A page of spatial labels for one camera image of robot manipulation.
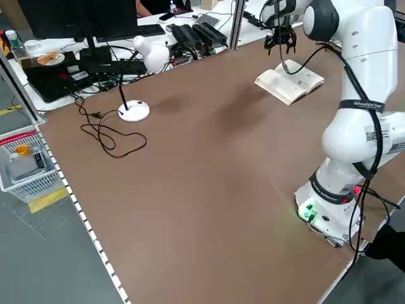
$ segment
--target computer monitor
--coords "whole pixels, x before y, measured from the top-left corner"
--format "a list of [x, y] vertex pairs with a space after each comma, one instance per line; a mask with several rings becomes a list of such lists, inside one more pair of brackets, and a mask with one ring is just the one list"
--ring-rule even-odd
[[136, 34], [135, 0], [18, 0], [36, 38], [87, 39], [80, 59], [103, 63], [108, 47], [96, 49], [93, 37]]

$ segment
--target cardboard box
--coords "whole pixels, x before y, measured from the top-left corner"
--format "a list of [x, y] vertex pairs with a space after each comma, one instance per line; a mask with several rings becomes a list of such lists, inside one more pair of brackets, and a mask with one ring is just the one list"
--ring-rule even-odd
[[217, 3], [218, 0], [201, 0], [201, 8], [203, 10], [211, 11]]
[[0, 0], [0, 8], [13, 29], [26, 30], [30, 28], [17, 0]]

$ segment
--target open book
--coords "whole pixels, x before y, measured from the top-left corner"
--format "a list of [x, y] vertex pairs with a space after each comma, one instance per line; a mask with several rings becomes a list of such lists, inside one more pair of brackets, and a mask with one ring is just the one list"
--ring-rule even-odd
[[[292, 60], [285, 62], [290, 72], [295, 72], [301, 65]], [[267, 70], [254, 82], [262, 89], [277, 97], [286, 105], [291, 105], [303, 95], [309, 94], [315, 87], [324, 83], [325, 79], [314, 72], [303, 68], [295, 75], [285, 72], [282, 64], [274, 70]]]

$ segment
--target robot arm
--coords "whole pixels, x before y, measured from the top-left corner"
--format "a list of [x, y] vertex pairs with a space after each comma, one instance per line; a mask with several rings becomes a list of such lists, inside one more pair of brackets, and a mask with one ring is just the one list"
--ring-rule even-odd
[[[280, 24], [284, 21], [290, 20], [291, 15], [303, 15], [305, 9], [312, 0], [281, 0], [280, 1]], [[278, 25], [278, 18], [275, 13], [277, 0], [268, 0], [260, 13], [260, 20], [269, 28], [276, 27]]]
[[365, 177], [355, 164], [369, 170], [377, 155], [369, 110], [376, 110], [382, 128], [379, 165], [405, 151], [405, 113], [383, 112], [397, 86], [396, 25], [384, 0], [282, 0], [279, 8], [277, 0], [269, 0], [260, 14], [267, 27], [275, 28], [273, 37], [266, 38], [269, 52], [277, 44], [286, 44], [288, 50], [294, 40], [291, 16], [302, 14], [308, 38], [342, 42], [341, 55], [369, 100], [360, 97], [344, 71], [340, 107], [322, 137], [327, 159], [296, 192], [299, 216], [334, 243], [343, 244], [341, 240], [359, 229], [356, 222], [361, 223], [354, 188]]

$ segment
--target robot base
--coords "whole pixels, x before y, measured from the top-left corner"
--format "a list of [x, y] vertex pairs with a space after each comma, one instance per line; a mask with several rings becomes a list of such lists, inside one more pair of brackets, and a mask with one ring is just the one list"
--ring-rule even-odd
[[319, 197], [313, 190], [311, 183], [307, 182], [296, 192], [296, 204], [298, 216], [305, 222], [311, 218], [311, 226], [328, 236], [333, 245], [343, 246], [349, 241], [349, 237], [359, 230], [360, 209], [356, 212], [352, 221], [351, 236], [349, 236], [349, 223], [356, 204], [355, 199], [344, 205], [335, 205]]

